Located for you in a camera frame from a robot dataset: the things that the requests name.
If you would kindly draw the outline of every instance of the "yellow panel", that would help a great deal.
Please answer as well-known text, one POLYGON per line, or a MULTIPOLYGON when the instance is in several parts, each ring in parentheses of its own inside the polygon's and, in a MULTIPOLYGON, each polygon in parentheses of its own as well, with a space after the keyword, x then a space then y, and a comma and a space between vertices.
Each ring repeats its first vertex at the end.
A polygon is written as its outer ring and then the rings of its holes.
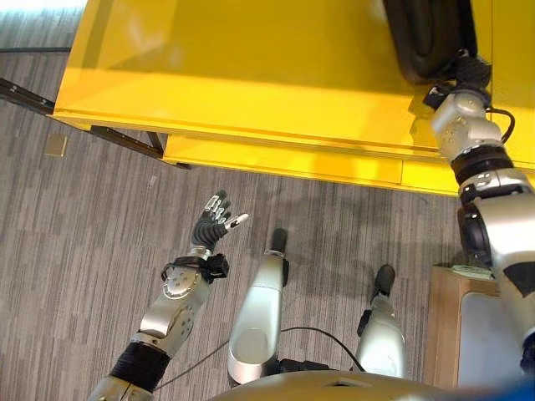
POLYGON ((196 140, 181 135, 168 138, 164 161, 368 184, 371 181, 399 184, 402 165, 400 160, 312 152, 287 146, 196 140))
POLYGON ((457 194, 459 185, 451 167, 443 163, 403 162, 403 186, 422 188, 429 192, 457 194))
MULTIPOLYGON (((535 2, 492 2, 492 100, 517 126, 507 142, 515 161, 535 164, 535 2)), ((493 118, 505 129, 507 117, 493 118)))
POLYGON ((400 75, 380 2, 147 4, 89 2, 58 117, 435 147, 428 124, 413 127, 421 92, 400 75))
MULTIPOLYGON (((519 2, 472 6, 495 105, 517 116, 507 149, 535 170, 535 10, 519 2)), ((169 162, 455 194, 380 4, 89 0, 53 116, 173 134, 169 162)))

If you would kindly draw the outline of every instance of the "black cable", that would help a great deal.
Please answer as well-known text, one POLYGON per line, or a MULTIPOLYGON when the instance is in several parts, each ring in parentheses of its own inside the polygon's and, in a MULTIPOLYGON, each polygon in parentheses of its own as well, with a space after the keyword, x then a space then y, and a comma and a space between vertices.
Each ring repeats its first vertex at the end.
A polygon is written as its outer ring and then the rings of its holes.
POLYGON ((285 328, 284 330, 281 330, 281 332, 290 332, 292 330, 312 330, 313 332, 321 332, 325 336, 331 338, 334 340, 342 349, 349 355, 349 357, 353 360, 354 364, 357 365, 357 368, 359 368, 360 372, 366 372, 362 365, 357 361, 357 358, 353 355, 351 351, 349 351, 349 348, 347 348, 344 343, 342 343, 340 340, 338 340, 333 334, 330 332, 326 332, 324 330, 321 330, 320 328, 316 327, 307 327, 307 326, 296 326, 296 327, 290 327, 285 328))
MULTIPOLYGON (((351 351, 349 351, 349 349, 344 345, 344 343, 342 343, 340 340, 338 340, 333 334, 331 334, 330 332, 326 332, 324 330, 321 330, 320 328, 316 328, 316 327, 307 327, 307 326, 296 326, 296 327, 289 327, 289 328, 285 328, 283 330, 281 330, 281 332, 291 332, 292 330, 311 330, 313 332, 321 332, 322 334, 324 334, 325 336, 331 338, 332 340, 334 340, 340 347, 342 347, 344 349, 344 351, 349 355, 349 357, 353 360, 354 364, 357 366, 357 368, 360 369, 361 372, 365 372, 364 368, 362 367, 362 365, 359 363, 359 361, 357 360, 357 358, 351 353, 351 351)), ((156 391, 164 388, 165 386, 167 386, 168 384, 171 384, 173 382, 175 382, 176 380, 178 380, 179 378, 181 378, 182 376, 188 374, 189 372, 191 372, 193 369, 195 369, 197 366, 201 365, 202 363, 204 363, 208 358, 210 358, 211 356, 213 356, 215 353, 217 353, 217 351, 219 351, 220 349, 222 349, 223 347, 225 347, 228 342, 230 340, 226 340, 224 343, 221 343, 216 349, 214 349, 211 353, 209 353, 208 355, 206 355, 203 359, 201 359, 199 362, 195 363, 194 365, 192 365, 191 367, 189 367, 188 369, 186 369, 184 372, 178 374, 177 376, 175 376, 174 378, 172 378, 171 380, 168 380, 166 381, 165 383, 161 384, 160 386, 156 387, 154 392, 155 393, 156 391)))
POLYGON ((507 128, 507 131, 505 131, 505 134, 502 137, 502 143, 505 144, 507 140, 511 137, 512 131, 515 129, 515 116, 509 113, 507 110, 495 109, 493 107, 488 108, 487 113, 503 114, 509 117, 509 127, 507 128))
POLYGON ((182 376, 184 376, 185 374, 188 374, 189 372, 191 372, 193 369, 195 369, 197 366, 199 366, 200 364, 204 363, 209 357, 211 357, 213 354, 215 354, 217 351, 219 351, 221 348, 225 347, 228 342, 230 340, 226 340, 224 343, 220 344, 219 347, 217 347, 216 349, 214 349, 211 353, 209 353, 208 355, 206 355, 203 359, 201 359, 199 362, 195 363, 193 366, 191 366, 190 368, 186 369, 184 372, 180 373, 178 376, 175 376, 174 378, 172 378, 171 380, 168 380, 166 381, 165 383, 163 383, 162 385, 156 387, 154 389, 154 392, 153 394, 160 390, 161 388, 164 388, 167 384, 171 384, 173 383, 174 381, 178 380, 179 378, 181 378, 182 376))

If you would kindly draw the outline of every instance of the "robot forearm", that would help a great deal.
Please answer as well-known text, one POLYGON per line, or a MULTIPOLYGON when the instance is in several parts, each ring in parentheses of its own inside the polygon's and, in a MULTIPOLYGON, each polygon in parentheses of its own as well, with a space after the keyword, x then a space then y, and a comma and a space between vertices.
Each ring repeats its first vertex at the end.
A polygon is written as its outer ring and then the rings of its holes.
POLYGON ((219 191, 204 206, 191 235, 188 255, 164 267, 161 294, 143 316, 139 330, 110 374, 89 396, 90 400, 151 398, 167 364, 190 335, 195 316, 210 293, 210 284, 227 276, 227 260, 222 254, 213 256, 213 249, 248 215, 228 220, 230 202, 226 198, 227 194, 219 191))
MULTIPOLYGON (((191 263, 196 257, 179 258, 176 262, 189 259, 191 263)), ((167 364, 187 340, 195 315, 210 293, 209 284, 194 266, 169 264, 162 276, 162 293, 90 400, 150 399, 167 364)))
POLYGON ((431 126, 460 186, 463 248, 492 269, 524 346, 523 367, 530 369, 535 361, 535 191, 507 156, 498 127, 486 119, 486 100, 474 89, 448 94, 431 126))

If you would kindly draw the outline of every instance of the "gray carpet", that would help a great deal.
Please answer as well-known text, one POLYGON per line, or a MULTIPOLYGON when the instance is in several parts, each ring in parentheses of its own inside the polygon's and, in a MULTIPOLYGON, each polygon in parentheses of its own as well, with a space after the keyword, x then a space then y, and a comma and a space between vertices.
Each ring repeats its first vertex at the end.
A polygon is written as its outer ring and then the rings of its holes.
MULTIPOLYGON (((58 54, 0 54, 0 74, 55 99, 65 63, 58 54)), ((0 399, 86 398, 157 297, 161 267, 187 251, 197 213, 220 188, 251 219, 217 248, 231 273, 212 286, 164 381, 227 339, 277 226, 290 232, 283 327, 320 327, 356 349, 374 271, 389 262, 410 376, 422 377, 430 268, 460 249, 454 198, 178 170, 3 101, 0 122, 0 399), (63 159, 43 154, 49 132, 69 136, 63 159)), ((340 347, 312 332, 282 334, 280 356, 350 366, 340 347)), ((225 361, 226 349, 155 399, 226 390, 225 361)))

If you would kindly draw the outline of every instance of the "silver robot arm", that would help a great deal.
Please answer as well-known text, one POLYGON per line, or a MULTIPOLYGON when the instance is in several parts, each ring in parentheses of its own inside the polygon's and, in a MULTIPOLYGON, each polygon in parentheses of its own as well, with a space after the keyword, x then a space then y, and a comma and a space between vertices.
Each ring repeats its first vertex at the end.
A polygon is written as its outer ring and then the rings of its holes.
POLYGON ((164 267, 162 293, 89 400, 151 399, 167 364, 187 340, 195 315, 208 298, 211 282, 227 276, 227 261, 221 254, 212 255, 214 247, 248 215, 228 220, 230 202, 226 198, 227 194, 219 191, 208 201, 194 227, 188 255, 164 267))
POLYGON ((533 370, 535 191, 507 156, 498 126, 486 119, 492 111, 488 94, 470 87, 441 93, 434 87, 430 96, 443 98, 431 126, 459 184, 463 248, 492 269, 523 347, 521 366, 533 370))

